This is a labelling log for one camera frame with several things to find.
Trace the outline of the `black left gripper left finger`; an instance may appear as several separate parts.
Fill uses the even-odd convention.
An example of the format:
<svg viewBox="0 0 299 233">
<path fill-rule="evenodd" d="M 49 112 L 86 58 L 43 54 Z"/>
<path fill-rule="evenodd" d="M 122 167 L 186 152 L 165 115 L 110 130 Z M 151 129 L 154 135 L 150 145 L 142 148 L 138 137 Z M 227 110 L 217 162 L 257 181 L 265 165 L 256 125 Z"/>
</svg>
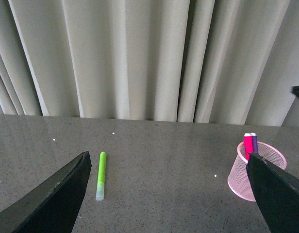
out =
<svg viewBox="0 0 299 233">
<path fill-rule="evenodd" d="M 85 151 L 1 211 L 0 233 L 72 232 L 90 172 L 90 154 Z"/>
</svg>

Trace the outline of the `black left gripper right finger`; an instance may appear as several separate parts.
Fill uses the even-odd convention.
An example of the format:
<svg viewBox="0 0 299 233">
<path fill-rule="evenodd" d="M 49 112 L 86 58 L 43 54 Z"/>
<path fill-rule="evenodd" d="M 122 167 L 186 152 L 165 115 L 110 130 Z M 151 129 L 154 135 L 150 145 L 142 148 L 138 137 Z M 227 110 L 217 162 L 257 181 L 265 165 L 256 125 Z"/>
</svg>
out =
<svg viewBox="0 0 299 233">
<path fill-rule="evenodd" d="M 270 231 L 299 233 L 299 179 L 254 152 L 246 170 Z"/>
</svg>

